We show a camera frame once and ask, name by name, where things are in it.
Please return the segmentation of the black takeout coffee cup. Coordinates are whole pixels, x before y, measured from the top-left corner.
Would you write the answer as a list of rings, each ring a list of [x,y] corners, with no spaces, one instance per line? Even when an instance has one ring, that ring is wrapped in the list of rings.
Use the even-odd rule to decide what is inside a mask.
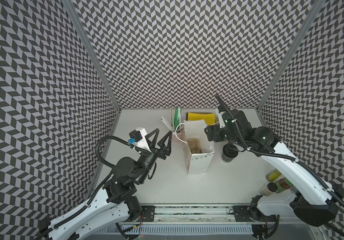
[[[239,154],[238,148],[233,144],[226,144],[223,146],[222,151],[222,161],[225,163],[230,163]]]

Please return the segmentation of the white patterned gift bag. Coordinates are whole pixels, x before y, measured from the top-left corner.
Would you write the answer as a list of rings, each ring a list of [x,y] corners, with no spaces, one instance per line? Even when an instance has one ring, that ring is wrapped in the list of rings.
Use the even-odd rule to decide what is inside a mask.
[[[183,143],[183,152],[188,175],[207,172],[215,154],[215,145],[205,133],[208,125],[204,120],[186,121],[178,125],[177,138]]]

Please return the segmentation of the brown pulp cup carrier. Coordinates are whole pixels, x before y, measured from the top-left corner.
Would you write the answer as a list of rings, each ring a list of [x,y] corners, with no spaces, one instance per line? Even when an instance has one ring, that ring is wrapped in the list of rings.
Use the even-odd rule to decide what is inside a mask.
[[[188,147],[192,154],[202,154],[202,147],[200,140],[197,138],[187,139]]]

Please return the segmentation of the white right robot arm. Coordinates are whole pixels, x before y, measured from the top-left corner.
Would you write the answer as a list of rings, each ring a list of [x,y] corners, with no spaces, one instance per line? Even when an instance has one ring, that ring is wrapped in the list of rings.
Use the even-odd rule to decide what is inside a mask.
[[[330,225],[337,216],[339,207],[344,208],[344,189],[332,185],[318,176],[310,167],[296,157],[270,128],[253,128],[243,111],[232,110],[219,95],[216,114],[219,123],[205,128],[210,142],[226,141],[226,147],[245,152],[271,164],[296,188],[287,196],[276,193],[271,196],[257,195],[249,206],[251,219],[257,221],[264,216],[296,216],[304,223],[320,227],[328,226],[342,235],[344,233]]]

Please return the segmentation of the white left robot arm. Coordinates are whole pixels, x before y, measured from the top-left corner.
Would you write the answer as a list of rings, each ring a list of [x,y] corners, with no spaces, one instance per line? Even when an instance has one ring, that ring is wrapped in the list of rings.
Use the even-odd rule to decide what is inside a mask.
[[[147,133],[144,128],[137,128],[130,132],[127,141],[111,135],[101,138],[95,154],[111,171],[86,201],[60,217],[41,220],[36,239],[84,240],[105,227],[140,218],[143,209],[134,195],[136,186],[150,180],[156,170],[156,160],[165,160],[172,152],[172,132],[158,140],[159,132],[155,129]],[[109,163],[99,150],[106,140],[117,141],[136,151],[139,159],[123,157],[116,164]]]

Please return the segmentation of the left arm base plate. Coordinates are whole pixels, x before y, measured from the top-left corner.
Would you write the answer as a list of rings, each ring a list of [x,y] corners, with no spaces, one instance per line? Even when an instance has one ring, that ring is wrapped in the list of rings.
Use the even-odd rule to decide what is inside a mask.
[[[137,222],[153,222],[155,219],[156,206],[154,205],[142,205],[142,212],[140,213]]]

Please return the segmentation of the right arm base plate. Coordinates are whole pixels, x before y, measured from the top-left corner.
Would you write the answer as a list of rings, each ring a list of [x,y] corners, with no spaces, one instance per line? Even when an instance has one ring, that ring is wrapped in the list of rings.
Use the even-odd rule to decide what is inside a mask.
[[[265,222],[268,218],[263,215],[257,207],[247,205],[236,205],[232,207],[236,222]]]

